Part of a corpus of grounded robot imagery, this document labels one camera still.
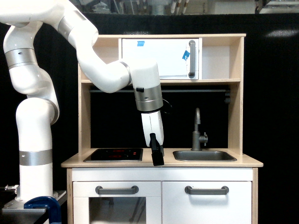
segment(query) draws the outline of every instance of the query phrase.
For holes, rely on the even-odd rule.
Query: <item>silver joint ring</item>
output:
[[[31,48],[11,50],[5,53],[5,57],[9,69],[29,64],[37,65],[36,54]]]
[[[128,81],[128,84],[127,84],[127,85],[130,85],[131,82],[132,82],[132,76],[131,76],[130,67],[129,67],[126,63],[124,63],[124,62],[120,62],[120,63],[123,64],[123,65],[126,67],[126,69],[128,70],[128,73],[129,73],[129,81]]]
[[[56,104],[54,104],[51,100],[49,100],[49,99],[47,99],[47,100],[52,104],[52,106],[54,108],[54,118],[50,124],[50,125],[53,125],[58,120],[58,108],[57,108]]]
[[[148,89],[140,87],[137,87],[136,89],[134,88],[134,94],[137,110],[139,111],[154,111],[160,109],[163,106],[160,84]]]
[[[20,151],[20,165],[40,166],[52,163],[52,149],[36,152]]]
[[[86,20],[86,18],[77,10],[66,15],[59,22],[58,32],[66,39],[69,39],[71,30],[81,21]]]

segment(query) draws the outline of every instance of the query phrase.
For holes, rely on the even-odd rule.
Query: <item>blue sticker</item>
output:
[[[143,47],[145,41],[137,41],[137,47]]]
[[[189,53],[188,51],[185,50],[185,53],[184,53],[184,55],[183,55],[183,59],[184,59],[185,61],[187,61],[187,59],[188,59],[189,56],[190,56],[190,53]]]

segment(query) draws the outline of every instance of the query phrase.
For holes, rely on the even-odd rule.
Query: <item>glass oven window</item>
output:
[[[146,224],[145,197],[91,197],[90,224]]]

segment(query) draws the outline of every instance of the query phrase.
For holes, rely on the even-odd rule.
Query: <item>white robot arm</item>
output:
[[[12,25],[4,51],[14,88],[28,99],[17,110],[20,144],[21,199],[52,195],[52,139],[50,125],[59,117],[52,80],[37,65],[33,40],[42,23],[62,34],[77,51],[82,71],[99,89],[115,92],[133,84],[137,109],[154,166],[163,165],[163,106],[157,63],[119,60],[105,64],[93,51],[96,27],[68,0],[1,0],[0,22]],[[40,186],[41,192],[32,190]]]

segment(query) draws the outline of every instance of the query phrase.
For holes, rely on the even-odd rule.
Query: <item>toy kitchen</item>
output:
[[[105,63],[157,60],[163,165],[133,89],[103,93],[79,67],[79,150],[62,163],[69,224],[257,224],[263,164],[242,152],[245,36],[99,35]]]

